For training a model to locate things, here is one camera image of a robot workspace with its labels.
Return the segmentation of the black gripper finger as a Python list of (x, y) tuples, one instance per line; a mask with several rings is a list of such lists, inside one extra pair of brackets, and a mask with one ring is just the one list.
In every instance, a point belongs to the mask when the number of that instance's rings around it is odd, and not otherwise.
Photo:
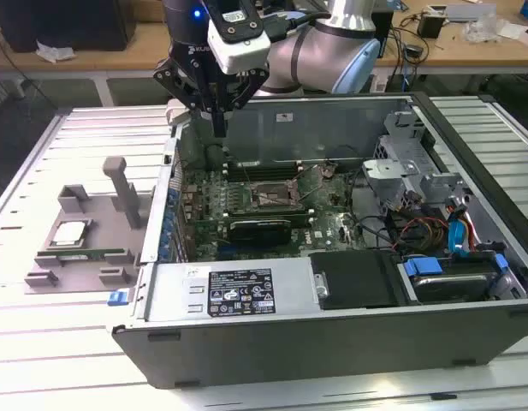
[(219, 77), (219, 136), (227, 133), (226, 114), (240, 110), (267, 81), (267, 70), (248, 70)]
[(153, 78), (191, 112), (198, 111), (201, 117), (209, 120), (214, 136), (220, 136), (216, 96), (199, 59), (192, 58), (185, 68), (180, 68), (177, 61), (168, 58), (156, 68)]

